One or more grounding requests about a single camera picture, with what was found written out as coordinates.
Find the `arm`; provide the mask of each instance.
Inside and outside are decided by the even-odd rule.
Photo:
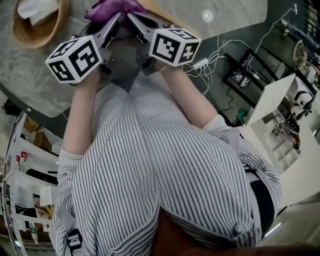
[[[190,124],[203,128],[218,114],[181,68],[169,67],[161,74]]]
[[[92,122],[100,73],[92,71],[76,88],[73,95],[63,148],[83,155],[92,143]]]

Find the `bottle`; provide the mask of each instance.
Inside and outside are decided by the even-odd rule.
[[[38,244],[38,235],[36,230],[36,225],[34,222],[29,221],[31,236],[36,244]]]
[[[21,157],[20,157],[20,171],[23,173],[26,173],[27,171],[27,159],[28,159],[28,153],[25,151],[22,151]]]
[[[18,156],[18,155],[15,156],[14,165],[15,165],[15,167],[18,168],[18,170],[20,170],[20,156]]]

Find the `black strap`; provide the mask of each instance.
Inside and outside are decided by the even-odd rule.
[[[74,229],[68,234],[67,243],[70,248],[71,255],[74,254],[74,250],[81,248],[82,236],[78,229]]]
[[[246,166],[245,172],[252,173],[259,178],[256,170],[251,169],[249,166]],[[264,182],[260,178],[258,180],[251,182],[250,186],[253,190],[253,193],[255,195],[255,198],[258,204],[262,238],[263,238],[265,234],[268,232],[268,230],[271,228],[272,223],[274,222],[274,217],[275,217],[274,203],[272,201],[272,198],[267,186],[264,184]]]

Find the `hand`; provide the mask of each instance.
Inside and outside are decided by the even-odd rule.
[[[154,67],[156,70],[161,70],[163,67],[165,67],[167,65],[167,63],[164,63],[163,61],[159,60],[159,59],[154,59]]]
[[[99,71],[99,67],[96,67],[94,70],[91,71],[90,74],[88,74],[86,76],[86,78],[84,78],[79,85],[81,87],[83,86],[96,86],[100,80],[100,71]]]

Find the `person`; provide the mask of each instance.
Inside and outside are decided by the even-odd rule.
[[[320,55],[320,45],[316,43],[315,40],[313,40],[310,36],[302,32],[300,29],[298,29],[296,26],[288,23],[284,19],[281,19],[281,24],[285,26],[286,30],[284,31],[284,34],[291,34],[298,40],[302,40],[307,48],[308,58],[309,60],[314,60],[315,58],[318,61],[318,55]]]
[[[156,67],[129,92],[97,92],[98,70],[77,85],[49,231],[57,255],[255,247],[277,215],[272,165],[180,67]]]

